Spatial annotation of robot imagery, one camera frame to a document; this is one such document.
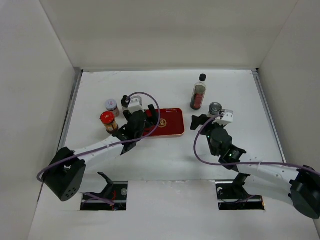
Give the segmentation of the black cap white bottle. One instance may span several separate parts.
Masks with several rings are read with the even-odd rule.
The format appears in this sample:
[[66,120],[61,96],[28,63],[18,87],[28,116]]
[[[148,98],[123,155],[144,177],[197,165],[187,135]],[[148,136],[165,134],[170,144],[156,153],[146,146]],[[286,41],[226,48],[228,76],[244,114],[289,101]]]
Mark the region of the black cap white bottle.
[[121,99],[121,107],[123,111],[128,111],[129,110],[129,105],[131,102],[131,98],[127,95],[124,95]]

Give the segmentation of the red lid chili sauce jar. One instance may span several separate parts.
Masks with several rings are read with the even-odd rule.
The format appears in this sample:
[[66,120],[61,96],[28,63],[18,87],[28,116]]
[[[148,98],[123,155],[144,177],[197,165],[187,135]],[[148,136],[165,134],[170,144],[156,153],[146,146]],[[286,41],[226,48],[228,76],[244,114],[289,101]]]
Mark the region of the red lid chili sauce jar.
[[105,111],[100,115],[100,120],[109,134],[114,134],[118,131],[119,126],[116,122],[115,115],[111,111]]

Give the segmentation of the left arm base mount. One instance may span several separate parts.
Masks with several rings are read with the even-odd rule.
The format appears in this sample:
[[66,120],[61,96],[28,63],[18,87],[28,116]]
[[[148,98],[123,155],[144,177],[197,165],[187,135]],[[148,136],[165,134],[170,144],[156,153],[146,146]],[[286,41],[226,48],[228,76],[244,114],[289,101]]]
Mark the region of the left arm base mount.
[[97,173],[103,178],[103,189],[85,192],[82,195],[81,211],[126,211],[128,198],[128,181],[112,181],[103,172]]

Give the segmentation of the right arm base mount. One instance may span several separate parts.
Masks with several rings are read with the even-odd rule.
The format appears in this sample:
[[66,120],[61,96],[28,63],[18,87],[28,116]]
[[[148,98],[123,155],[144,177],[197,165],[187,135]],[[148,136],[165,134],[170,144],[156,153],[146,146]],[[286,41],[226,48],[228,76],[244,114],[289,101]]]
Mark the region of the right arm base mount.
[[234,180],[215,182],[218,209],[220,211],[265,210],[260,195],[250,195],[244,189],[247,174],[239,173]]

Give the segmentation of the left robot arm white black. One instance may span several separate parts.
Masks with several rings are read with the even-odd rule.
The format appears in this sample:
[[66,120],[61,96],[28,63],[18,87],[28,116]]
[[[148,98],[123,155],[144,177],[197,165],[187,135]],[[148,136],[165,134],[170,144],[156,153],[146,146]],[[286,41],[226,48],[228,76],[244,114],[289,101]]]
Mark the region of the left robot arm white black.
[[112,180],[101,171],[97,177],[90,176],[88,171],[128,153],[138,141],[146,137],[146,129],[159,125],[160,110],[152,104],[148,108],[150,115],[144,110],[134,113],[125,111],[127,123],[105,140],[76,150],[61,148],[49,166],[38,174],[37,179],[62,202],[81,193],[110,204],[108,198],[112,195]]

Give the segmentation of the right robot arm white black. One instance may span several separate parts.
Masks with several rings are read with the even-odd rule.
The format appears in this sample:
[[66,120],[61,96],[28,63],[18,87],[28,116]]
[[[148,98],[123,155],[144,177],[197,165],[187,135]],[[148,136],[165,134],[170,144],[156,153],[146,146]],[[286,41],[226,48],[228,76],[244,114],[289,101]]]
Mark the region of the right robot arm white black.
[[238,198],[258,195],[293,206],[302,215],[320,218],[320,173],[307,165],[268,162],[251,156],[233,144],[225,126],[233,121],[228,112],[208,117],[191,117],[190,129],[205,136],[210,154],[218,157],[217,167],[237,173],[232,192]]

